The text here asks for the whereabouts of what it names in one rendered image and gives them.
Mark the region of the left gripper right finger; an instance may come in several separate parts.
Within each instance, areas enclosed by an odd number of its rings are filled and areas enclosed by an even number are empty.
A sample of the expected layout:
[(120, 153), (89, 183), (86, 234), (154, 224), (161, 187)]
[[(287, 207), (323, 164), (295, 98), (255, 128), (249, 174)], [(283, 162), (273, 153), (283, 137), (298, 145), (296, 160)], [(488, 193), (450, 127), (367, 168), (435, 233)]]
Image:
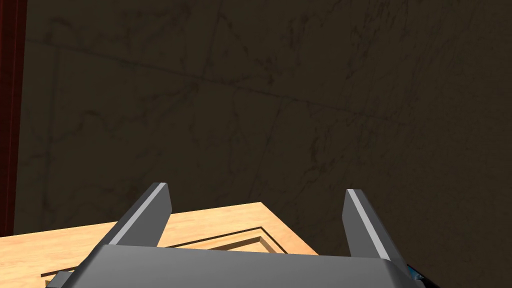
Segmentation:
[(353, 258), (400, 262), (397, 247), (362, 190), (346, 190), (342, 222)]

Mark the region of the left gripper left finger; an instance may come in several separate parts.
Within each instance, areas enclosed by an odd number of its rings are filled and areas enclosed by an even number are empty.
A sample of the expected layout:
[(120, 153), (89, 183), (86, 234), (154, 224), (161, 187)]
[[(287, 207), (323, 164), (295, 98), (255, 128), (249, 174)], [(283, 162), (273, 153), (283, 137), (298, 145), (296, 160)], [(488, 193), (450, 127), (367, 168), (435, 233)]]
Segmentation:
[(155, 182), (104, 236), (104, 243), (156, 247), (171, 213), (168, 184)]

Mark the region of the dark red door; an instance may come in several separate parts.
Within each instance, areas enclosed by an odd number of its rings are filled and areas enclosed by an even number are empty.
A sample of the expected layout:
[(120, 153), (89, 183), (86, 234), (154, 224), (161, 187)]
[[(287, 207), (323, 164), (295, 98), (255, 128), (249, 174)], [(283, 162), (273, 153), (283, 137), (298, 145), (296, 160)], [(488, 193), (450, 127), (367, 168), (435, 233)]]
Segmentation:
[(28, 0), (0, 0), (0, 238), (14, 234)]

